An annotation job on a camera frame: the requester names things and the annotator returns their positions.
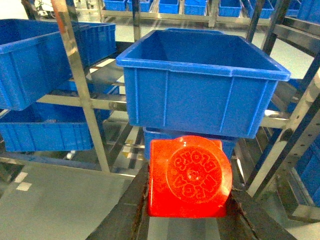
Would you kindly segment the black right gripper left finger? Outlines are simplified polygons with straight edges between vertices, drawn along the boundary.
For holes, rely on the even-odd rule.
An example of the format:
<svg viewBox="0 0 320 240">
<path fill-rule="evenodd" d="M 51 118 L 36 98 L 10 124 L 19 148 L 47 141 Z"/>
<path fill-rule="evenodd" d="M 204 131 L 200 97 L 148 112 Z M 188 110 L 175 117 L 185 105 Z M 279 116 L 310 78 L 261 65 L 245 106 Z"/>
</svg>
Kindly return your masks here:
<svg viewBox="0 0 320 240">
<path fill-rule="evenodd" d="M 146 240 L 149 165 L 144 163 L 118 203 L 87 237 L 88 240 Z"/>
</svg>

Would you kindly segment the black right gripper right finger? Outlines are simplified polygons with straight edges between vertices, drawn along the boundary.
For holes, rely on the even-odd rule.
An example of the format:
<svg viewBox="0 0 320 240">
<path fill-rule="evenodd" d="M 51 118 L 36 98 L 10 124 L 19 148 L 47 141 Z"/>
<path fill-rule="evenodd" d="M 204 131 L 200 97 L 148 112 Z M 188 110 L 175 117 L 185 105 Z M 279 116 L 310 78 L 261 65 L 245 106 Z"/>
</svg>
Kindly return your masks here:
<svg viewBox="0 0 320 240">
<path fill-rule="evenodd" d="M 294 240 L 243 190 L 233 188 L 226 202 L 226 216 L 217 219 L 222 240 Z"/>
</svg>

